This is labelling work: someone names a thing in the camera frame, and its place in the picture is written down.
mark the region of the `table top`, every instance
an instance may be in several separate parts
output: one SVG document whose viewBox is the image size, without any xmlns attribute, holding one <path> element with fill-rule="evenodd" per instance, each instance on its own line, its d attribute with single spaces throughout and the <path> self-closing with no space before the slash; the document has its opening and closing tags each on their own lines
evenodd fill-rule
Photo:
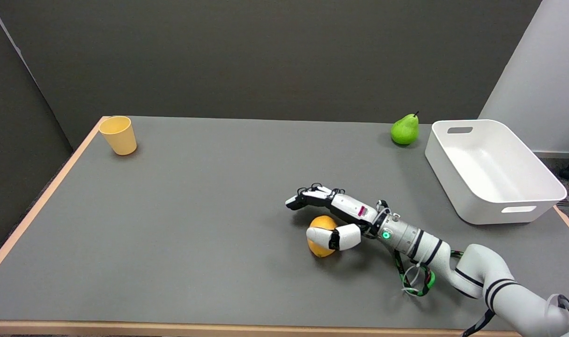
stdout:
<svg viewBox="0 0 569 337">
<path fill-rule="evenodd" d="M 492 248 L 541 297 L 569 297 L 569 226 L 556 209 L 525 225 L 466 224 L 424 156 L 429 125 L 398 147 L 389 124 L 132 121 L 136 152 L 113 154 L 94 130 L 0 251 L 0 326 L 465 329 L 481 318 L 482 301 L 443 281 L 404 296 L 376 241 L 314 258 L 305 229 L 327 209 L 284 206 L 313 182 L 385 199 L 453 249 Z M 500 318 L 487 329 L 511 330 Z"/>
</svg>

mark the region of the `bin handle hole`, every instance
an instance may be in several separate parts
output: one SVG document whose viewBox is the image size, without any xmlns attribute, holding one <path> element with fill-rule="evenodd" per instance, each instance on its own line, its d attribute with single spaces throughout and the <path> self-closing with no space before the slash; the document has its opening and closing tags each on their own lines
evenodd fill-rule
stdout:
<svg viewBox="0 0 569 337">
<path fill-rule="evenodd" d="M 472 126 L 460 126 L 455 128 L 449 128 L 447 133 L 470 133 L 473 130 Z"/>
<path fill-rule="evenodd" d="M 518 205 L 514 207 L 505 207 L 501 213 L 532 212 L 535 208 L 535 205 Z"/>
</svg>

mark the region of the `robotic hand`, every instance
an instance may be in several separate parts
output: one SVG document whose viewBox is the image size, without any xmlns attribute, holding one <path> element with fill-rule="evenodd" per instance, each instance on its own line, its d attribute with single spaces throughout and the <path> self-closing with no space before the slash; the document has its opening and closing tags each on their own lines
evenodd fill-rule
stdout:
<svg viewBox="0 0 569 337">
<path fill-rule="evenodd" d="M 549 300 L 517 283 L 503 258 L 487 247 L 472 244 L 463 254 L 454 254 L 446 242 L 400 220 L 385 201 L 378 201 L 373 208 L 347 196 L 345 190 L 330 190 L 318 183 L 298 189 L 297 195 L 286 201 L 293 211 L 306 205 L 326 207 L 348 223 L 332 231 L 308 228 L 307 238 L 318 245 L 345 250 L 359 244 L 362 236 L 378 239 L 395 254 L 404 254 L 418 266 L 429 267 L 463 295 L 484 297 L 488 311 L 464 332 L 464 337 L 479 331 L 494 315 L 524 337 L 569 336 L 569 300 L 559 295 L 558 306 L 550 305 Z M 452 257 L 459 258 L 455 269 L 451 269 Z"/>
</svg>

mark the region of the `floor vent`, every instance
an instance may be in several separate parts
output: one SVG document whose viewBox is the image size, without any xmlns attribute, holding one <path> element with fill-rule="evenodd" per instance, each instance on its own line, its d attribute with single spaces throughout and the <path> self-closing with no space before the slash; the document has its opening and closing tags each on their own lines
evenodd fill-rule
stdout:
<svg viewBox="0 0 569 337">
<path fill-rule="evenodd" d="M 561 207 L 561 208 L 569 208 L 569 196 L 567 196 L 567 198 L 559 201 L 557 203 L 557 207 Z"/>
</svg>

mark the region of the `plastic cup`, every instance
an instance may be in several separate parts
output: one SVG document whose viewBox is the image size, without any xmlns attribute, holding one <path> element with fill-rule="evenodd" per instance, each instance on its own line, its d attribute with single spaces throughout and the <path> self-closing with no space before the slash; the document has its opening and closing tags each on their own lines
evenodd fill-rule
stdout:
<svg viewBox="0 0 569 337">
<path fill-rule="evenodd" d="M 132 121 L 126 116 L 106 119 L 99 125 L 99 132 L 118 155 L 130 155 L 136 150 Z"/>
</svg>

